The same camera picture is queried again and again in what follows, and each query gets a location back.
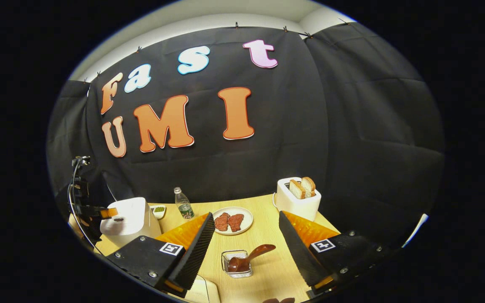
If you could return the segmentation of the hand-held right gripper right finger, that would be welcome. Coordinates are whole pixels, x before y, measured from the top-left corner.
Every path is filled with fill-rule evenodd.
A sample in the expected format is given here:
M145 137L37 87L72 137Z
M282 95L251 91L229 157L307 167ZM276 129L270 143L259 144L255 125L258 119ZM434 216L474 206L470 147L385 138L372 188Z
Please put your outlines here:
M302 278L319 295L343 287L379 263L391 250L357 231L339 233L281 211L279 228Z

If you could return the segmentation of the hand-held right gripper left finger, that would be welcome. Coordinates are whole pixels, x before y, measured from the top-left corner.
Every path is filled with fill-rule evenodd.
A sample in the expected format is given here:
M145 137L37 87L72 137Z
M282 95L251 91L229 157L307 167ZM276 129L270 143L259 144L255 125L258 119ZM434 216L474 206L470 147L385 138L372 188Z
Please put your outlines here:
M204 261L214 230L209 212L156 238L140 235L107 259L151 288L185 297Z

